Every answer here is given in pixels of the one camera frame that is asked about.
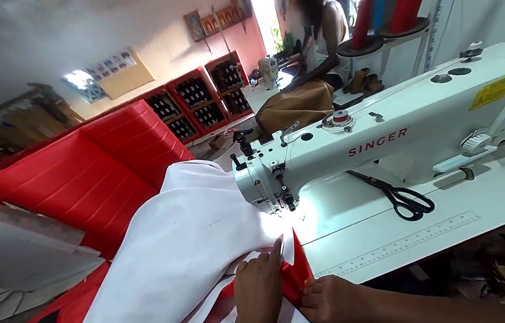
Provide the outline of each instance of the shelving unit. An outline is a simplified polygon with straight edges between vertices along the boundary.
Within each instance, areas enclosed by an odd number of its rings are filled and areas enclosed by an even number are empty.
[[[175,102],[165,86],[147,92],[141,98],[147,102],[181,143],[187,144],[201,137],[197,127],[191,123],[190,118]]]
[[[165,86],[201,135],[228,124],[228,111],[202,66]]]
[[[249,78],[244,71],[239,52],[232,51],[232,58],[235,61],[231,61],[230,54],[223,55],[206,63],[205,68],[211,75],[232,120],[237,120],[251,114],[253,110],[241,91],[244,86],[249,85]]]

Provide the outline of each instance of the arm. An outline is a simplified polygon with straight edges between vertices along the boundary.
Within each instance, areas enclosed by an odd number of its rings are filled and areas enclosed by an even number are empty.
[[[304,28],[304,41],[302,42],[302,48],[300,51],[299,58],[299,72],[306,70],[306,55],[308,55],[308,50],[312,47],[312,42],[310,42],[310,37],[312,36],[312,29],[310,27]]]
[[[282,305],[281,246],[277,239],[270,255],[263,252],[236,268],[236,323],[277,323]]]
[[[328,57],[313,71],[310,71],[303,77],[296,77],[293,79],[293,81],[284,88],[283,91],[290,91],[308,81],[319,79],[340,63],[340,59],[336,54],[336,48],[338,47],[340,41],[344,38],[346,31],[344,30],[342,15],[338,11],[339,6],[340,4],[331,2],[324,6],[322,12],[322,36],[326,41]]]
[[[312,323],[500,323],[505,305],[381,291],[330,275],[306,282],[300,312]]]

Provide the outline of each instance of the scissors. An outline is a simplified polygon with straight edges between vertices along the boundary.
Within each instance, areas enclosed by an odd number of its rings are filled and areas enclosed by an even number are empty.
[[[424,217],[424,213],[429,213],[432,212],[435,209],[435,204],[432,200],[430,200],[428,197],[425,195],[421,195],[420,193],[413,191],[409,188],[405,187],[393,187],[392,185],[379,180],[374,177],[366,176],[362,173],[358,173],[355,171],[346,171],[346,173],[349,173],[350,175],[359,178],[363,181],[365,181],[367,184],[372,185],[373,187],[381,189],[384,194],[386,194],[386,197],[390,200],[392,205],[394,205],[394,211],[396,211],[396,214],[403,218],[404,220],[407,221],[418,221],[422,217]],[[423,202],[426,202],[428,204],[427,206],[423,203],[418,203],[410,198],[407,198],[406,196],[400,194],[400,193],[406,193],[410,194]],[[400,208],[406,209],[407,211],[412,213],[412,216],[404,216],[400,212]]]

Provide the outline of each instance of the warning label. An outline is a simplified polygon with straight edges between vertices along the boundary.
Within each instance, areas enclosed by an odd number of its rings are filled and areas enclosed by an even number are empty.
[[[499,100],[505,96],[505,78],[500,79],[488,86],[484,86],[478,94],[476,99],[473,101],[472,106],[469,108],[475,110],[479,107],[485,106],[488,103],[492,103],[495,100]]]

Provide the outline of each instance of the man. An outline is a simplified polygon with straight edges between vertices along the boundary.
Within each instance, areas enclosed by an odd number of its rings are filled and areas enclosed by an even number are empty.
[[[335,0],[297,0],[296,7],[301,24],[308,28],[299,60],[301,71],[284,91],[316,79],[326,81],[335,91],[342,88],[350,77],[350,58],[336,54],[338,45],[348,40],[342,6]]]
[[[281,242],[236,270],[237,323],[276,323],[282,303]],[[311,323],[505,323],[505,305],[375,290],[329,275],[306,281],[299,311]]]

